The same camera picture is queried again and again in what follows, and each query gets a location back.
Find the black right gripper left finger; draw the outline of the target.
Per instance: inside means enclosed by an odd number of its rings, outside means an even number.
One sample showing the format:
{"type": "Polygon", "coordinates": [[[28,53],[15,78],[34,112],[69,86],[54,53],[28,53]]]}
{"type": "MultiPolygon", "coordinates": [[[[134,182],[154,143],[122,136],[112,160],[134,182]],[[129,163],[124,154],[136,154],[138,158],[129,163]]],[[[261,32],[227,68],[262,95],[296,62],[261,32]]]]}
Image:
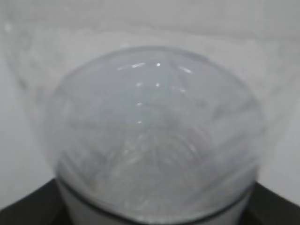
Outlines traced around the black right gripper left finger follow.
{"type": "Polygon", "coordinates": [[[0,211],[2,225],[71,225],[55,179],[0,211]]]}

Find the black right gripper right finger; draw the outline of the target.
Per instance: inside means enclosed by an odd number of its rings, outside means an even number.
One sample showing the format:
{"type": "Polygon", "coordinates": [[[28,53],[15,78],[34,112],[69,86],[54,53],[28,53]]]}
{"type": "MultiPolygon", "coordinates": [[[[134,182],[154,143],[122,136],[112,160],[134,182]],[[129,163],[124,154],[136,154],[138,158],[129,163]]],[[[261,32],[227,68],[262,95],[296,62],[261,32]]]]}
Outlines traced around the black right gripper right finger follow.
{"type": "Polygon", "coordinates": [[[300,225],[300,207],[256,183],[241,224],[300,225]]]}

